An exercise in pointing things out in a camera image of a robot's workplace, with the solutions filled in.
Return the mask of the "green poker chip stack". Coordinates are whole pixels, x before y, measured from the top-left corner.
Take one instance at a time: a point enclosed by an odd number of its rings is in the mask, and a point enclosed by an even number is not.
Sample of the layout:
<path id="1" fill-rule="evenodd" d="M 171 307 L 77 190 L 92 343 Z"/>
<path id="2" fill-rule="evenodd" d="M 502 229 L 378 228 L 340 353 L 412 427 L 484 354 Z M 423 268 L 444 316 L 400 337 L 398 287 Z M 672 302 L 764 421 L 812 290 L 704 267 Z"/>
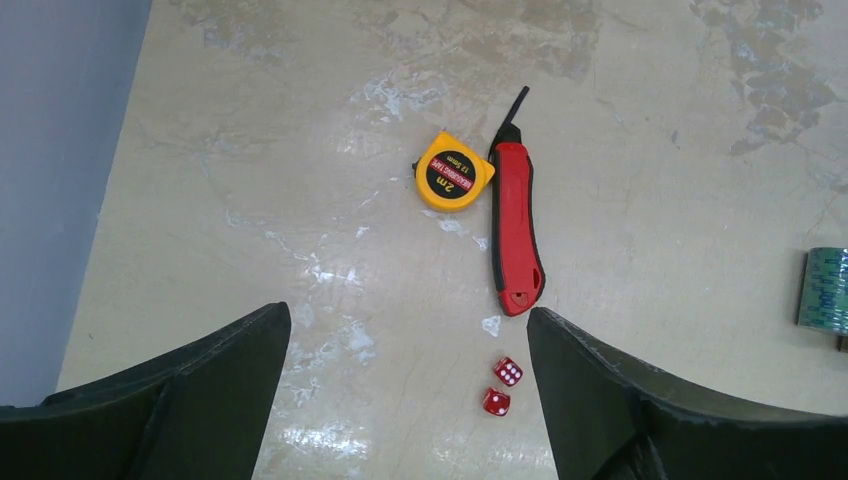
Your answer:
<path id="1" fill-rule="evenodd" d="M 847 336 L 847 249 L 816 247 L 807 254 L 797 325 Z"/>

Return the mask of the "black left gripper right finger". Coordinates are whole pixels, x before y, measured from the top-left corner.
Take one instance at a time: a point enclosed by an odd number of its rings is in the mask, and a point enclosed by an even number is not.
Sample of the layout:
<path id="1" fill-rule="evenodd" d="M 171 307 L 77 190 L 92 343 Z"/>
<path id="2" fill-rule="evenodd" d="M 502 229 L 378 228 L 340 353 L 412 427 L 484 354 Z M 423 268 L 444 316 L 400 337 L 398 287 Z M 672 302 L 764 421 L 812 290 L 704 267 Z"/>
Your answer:
<path id="1" fill-rule="evenodd" d="M 847 421 L 675 376 L 532 309 L 527 338 L 562 479 L 843 479 Z"/>

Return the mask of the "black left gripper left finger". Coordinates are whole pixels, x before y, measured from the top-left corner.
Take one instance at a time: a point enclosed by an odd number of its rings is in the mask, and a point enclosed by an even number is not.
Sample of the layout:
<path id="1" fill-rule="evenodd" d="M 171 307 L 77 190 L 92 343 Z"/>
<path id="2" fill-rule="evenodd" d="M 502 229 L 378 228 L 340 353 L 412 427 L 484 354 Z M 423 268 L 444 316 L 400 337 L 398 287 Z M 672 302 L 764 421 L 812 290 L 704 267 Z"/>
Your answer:
<path id="1" fill-rule="evenodd" d="M 271 303 L 108 377 L 1 410 L 5 479 L 248 479 L 291 333 Z"/>

